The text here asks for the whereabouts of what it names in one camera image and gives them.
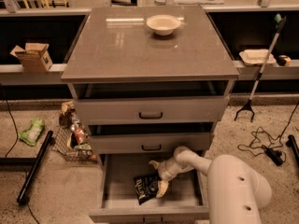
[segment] reaching tool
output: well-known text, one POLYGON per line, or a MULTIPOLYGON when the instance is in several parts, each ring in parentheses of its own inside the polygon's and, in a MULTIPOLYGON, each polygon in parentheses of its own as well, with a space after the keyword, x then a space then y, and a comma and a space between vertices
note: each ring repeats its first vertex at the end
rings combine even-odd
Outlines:
POLYGON ((269 59, 269 57, 270 57, 270 55, 271 55, 271 53, 272 53, 272 50, 273 50, 274 46, 275 46, 276 43, 277 43, 278 37, 279 37, 279 35, 280 35, 280 32, 281 32, 281 30, 282 30, 282 28, 283 28, 283 26, 284 26, 286 20, 287 20, 286 17, 284 17, 283 19, 281 19, 281 16, 280 16, 279 13, 275 16, 275 21, 278 23, 278 28, 277 28, 276 34, 274 35, 274 38, 273 38, 272 43, 271 43, 271 45, 270 45, 270 48, 269 48, 269 50, 268 50, 268 52, 267 52, 267 54, 266 54, 266 56, 265 56, 265 58, 264 58, 263 65, 261 66, 261 69, 260 69, 260 71, 259 71, 259 74, 258 74, 257 77, 255 78, 255 82, 254 82, 254 86, 253 86, 253 89, 252 89, 251 94, 250 94, 250 98, 249 98, 249 100, 247 101, 247 103, 246 103, 240 110, 238 110, 238 111, 236 112, 236 115, 235 115, 235 121, 236 121, 236 119, 237 119, 238 114, 239 114, 241 111, 245 111, 245 110, 247 110, 247 111, 252 112, 251 122, 253 122, 253 118, 254 118, 254 115, 255 115, 255 114, 254 114, 254 111, 253 111, 253 109, 252 109, 252 107, 251 107, 251 102, 252 102, 254 93, 255 93, 255 91, 256 91, 256 88, 257 88, 257 86, 258 86, 258 84, 259 84, 259 82, 260 82, 260 79, 261 79, 262 75, 263 75, 263 70, 264 70, 264 68, 265 68, 265 66, 266 66, 266 64, 267 64, 267 61, 268 61, 268 59, 269 59))

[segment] black pole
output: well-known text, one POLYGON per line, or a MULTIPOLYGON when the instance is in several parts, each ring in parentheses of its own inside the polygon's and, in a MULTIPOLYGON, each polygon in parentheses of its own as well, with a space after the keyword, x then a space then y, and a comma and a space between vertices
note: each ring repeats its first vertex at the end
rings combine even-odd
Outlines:
POLYGON ((47 149, 50 141, 52 140, 52 135, 53 135, 53 131, 48 131, 47 136, 46 136, 41 148, 39 149, 39 152, 36 157, 36 163, 31 168, 29 175, 27 176, 27 178, 21 188, 19 197, 17 199, 17 202, 19 203, 19 205, 25 205, 25 204, 29 203, 29 197, 28 197, 27 193, 29 191, 29 188, 31 187, 32 182, 35 180, 36 173, 39 168, 39 164, 44 157, 44 154, 46 152, 46 149, 47 149))

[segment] power adapter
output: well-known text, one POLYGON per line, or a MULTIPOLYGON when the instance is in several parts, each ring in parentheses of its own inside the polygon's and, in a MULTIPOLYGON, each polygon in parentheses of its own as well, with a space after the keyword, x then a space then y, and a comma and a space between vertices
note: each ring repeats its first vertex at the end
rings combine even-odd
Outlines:
POLYGON ((269 148, 266 146, 263 146, 265 154, 276 164, 277 166, 280 166, 283 163, 283 160, 280 158, 282 155, 282 152, 276 151, 273 148, 269 148))

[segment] drawer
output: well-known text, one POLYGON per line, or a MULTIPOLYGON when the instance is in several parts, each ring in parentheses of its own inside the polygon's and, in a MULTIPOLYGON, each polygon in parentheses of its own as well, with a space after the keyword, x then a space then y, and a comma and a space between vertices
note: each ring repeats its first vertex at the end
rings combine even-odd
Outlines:
POLYGON ((214 123, 157 123, 90 126, 90 144, 95 153, 172 151, 188 144, 193 150, 208 150, 214 123))
POLYGON ((221 120, 226 98, 155 100, 76 100, 74 106, 87 125, 221 120))
POLYGON ((200 175, 191 171, 173 179, 161 199, 139 205, 134 177, 155 172, 149 161, 162 161, 171 153, 112 154, 105 156, 100 203, 92 210, 94 223, 152 223, 208 219, 206 200, 201 192, 200 175))

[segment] cabinet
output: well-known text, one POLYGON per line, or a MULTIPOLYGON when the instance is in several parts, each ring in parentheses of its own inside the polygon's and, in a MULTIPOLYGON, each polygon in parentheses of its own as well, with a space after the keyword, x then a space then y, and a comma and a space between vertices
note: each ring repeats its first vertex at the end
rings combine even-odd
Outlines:
POLYGON ((179 145, 208 150, 238 73, 201 7, 93 8, 62 75, 101 157, 94 222, 208 218, 200 175, 181 174, 162 199, 138 205, 133 178, 179 145), (155 35, 148 17, 181 26, 155 35))

